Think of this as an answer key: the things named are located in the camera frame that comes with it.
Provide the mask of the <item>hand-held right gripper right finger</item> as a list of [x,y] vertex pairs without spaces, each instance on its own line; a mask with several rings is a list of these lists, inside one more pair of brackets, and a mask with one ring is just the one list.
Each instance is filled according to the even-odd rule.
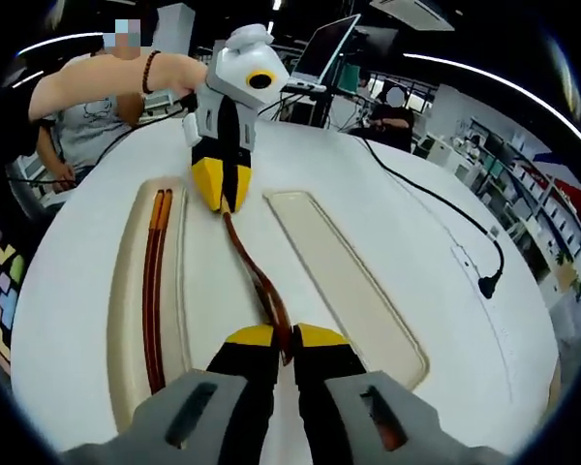
[[316,464],[506,464],[442,430],[438,412],[382,371],[368,371],[349,341],[298,324],[292,339],[298,409]]

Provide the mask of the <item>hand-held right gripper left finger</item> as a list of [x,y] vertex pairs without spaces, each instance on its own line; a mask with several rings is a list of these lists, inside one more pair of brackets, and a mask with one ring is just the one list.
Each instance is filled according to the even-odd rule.
[[131,425],[103,444],[61,455],[65,464],[257,464],[273,413],[276,337],[239,329],[204,370],[192,369],[142,402]]

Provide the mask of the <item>person's left hand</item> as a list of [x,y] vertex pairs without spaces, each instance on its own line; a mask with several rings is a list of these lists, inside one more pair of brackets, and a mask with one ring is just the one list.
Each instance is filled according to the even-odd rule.
[[207,66],[184,54],[161,53],[153,60],[151,70],[159,75],[161,89],[170,89],[182,99],[193,94],[205,82]]

